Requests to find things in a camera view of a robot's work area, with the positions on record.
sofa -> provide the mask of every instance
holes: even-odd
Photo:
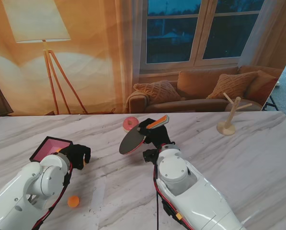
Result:
[[[143,92],[135,91],[127,99],[126,113],[173,113],[173,112],[224,112],[230,111],[231,104],[225,99],[206,99],[214,90],[221,74],[243,74],[261,70],[273,77],[277,81],[282,73],[282,69],[275,69],[261,66],[241,66],[220,69],[194,69],[185,70],[179,73],[178,80],[169,83],[183,97],[183,100],[150,104],[149,96]],[[264,102],[246,100],[242,98],[240,106],[252,103],[240,111],[261,111]]]

pink box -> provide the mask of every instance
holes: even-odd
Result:
[[[69,145],[72,145],[72,141],[70,140],[46,137],[29,159],[30,161],[41,162],[45,156],[55,153]]]

ping pong paddle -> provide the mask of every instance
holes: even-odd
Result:
[[[169,122],[169,117],[165,115],[164,117],[160,118],[159,120],[149,124],[146,126],[147,129],[154,129],[158,128],[166,123]],[[119,146],[119,152],[121,154],[131,153],[136,150],[141,144],[144,143],[146,136],[139,133],[139,124],[133,127],[124,137],[122,142]]]

white window frame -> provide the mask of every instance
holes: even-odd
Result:
[[[164,15],[164,16],[148,16],[148,0],[143,0],[143,15],[142,15],[142,41],[141,41],[141,70],[160,70],[160,69],[174,69],[182,67],[190,67],[194,65],[196,52],[199,45],[199,38],[201,36],[204,17],[209,0],[202,0],[199,14],[189,15]],[[192,50],[189,61],[167,62],[167,63],[149,63],[147,64],[147,20],[148,19],[169,19],[169,18],[198,18],[196,30],[193,38]]]
[[[148,16],[148,0],[143,0],[143,13],[142,13],[142,39],[141,39],[141,59],[140,59],[140,71],[150,70],[177,70],[177,69],[188,69],[193,67],[203,66],[220,66],[220,65],[237,65],[240,57],[222,57],[214,59],[203,59],[206,45],[208,42],[212,22],[215,16],[232,16],[232,15],[246,15],[246,14],[258,14],[266,11],[267,7],[265,4],[268,0],[264,0],[264,4],[260,11],[243,11],[243,12],[229,12],[229,13],[215,13],[217,7],[217,0],[202,0],[199,14],[193,15],[164,15],[164,16]],[[147,20],[148,19],[161,19],[161,18],[189,18],[198,17],[197,26],[194,34],[191,56],[189,61],[182,62],[168,62],[168,63],[150,63],[147,64],[146,53],[147,53]],[[257,21],[252,29],[252,33],[257,27]]]

window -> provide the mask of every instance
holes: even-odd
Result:
[[[264,0],[144,0],[141,70],[237,63]]]
[[[218,0],[204,59],[240,57],[264,0]]]

